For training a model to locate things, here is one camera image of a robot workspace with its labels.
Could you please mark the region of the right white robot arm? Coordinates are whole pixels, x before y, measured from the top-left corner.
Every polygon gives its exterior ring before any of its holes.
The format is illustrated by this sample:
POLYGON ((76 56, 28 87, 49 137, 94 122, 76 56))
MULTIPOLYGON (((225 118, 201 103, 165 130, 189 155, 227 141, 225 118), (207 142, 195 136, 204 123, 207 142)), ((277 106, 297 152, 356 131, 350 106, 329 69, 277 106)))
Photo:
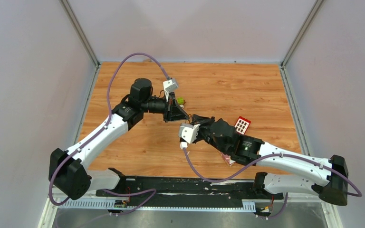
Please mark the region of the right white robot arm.
POLYGON ((316 195, 337 206, 347 205, 349 184, 344 157, 318 158, 279 148, 245 135, 249 125, 249 121, 243 118, 229 125, 223 119, 194 115, 191 123, 180 125, 180 147, 204 141, 238 164, 272 167, 290 173, 283 176, 265 172, 256 174, 252 191, 258 198, 292 192, 316 195))

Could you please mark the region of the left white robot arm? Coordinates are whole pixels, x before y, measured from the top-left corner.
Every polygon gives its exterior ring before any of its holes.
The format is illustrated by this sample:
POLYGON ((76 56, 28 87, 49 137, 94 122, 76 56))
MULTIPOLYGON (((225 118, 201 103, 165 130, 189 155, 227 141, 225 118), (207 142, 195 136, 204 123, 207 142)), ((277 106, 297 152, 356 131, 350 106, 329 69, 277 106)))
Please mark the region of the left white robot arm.
POLYGON ((138 78, 130 93, 110 110, 109 116, 87 137, 66 150, 55 149, 50 156, 48 179, 69 199, 77 200, 92 190, 109 190, 115 196, 126 192, 126 182, 114 169, 89 171, 90 164, 113 141, 139 123, 145 113, 161 114, 167 122, 188 120, 178 105, 174 78, 163 82, 164 96, 153 95, 152 82, 138 78))

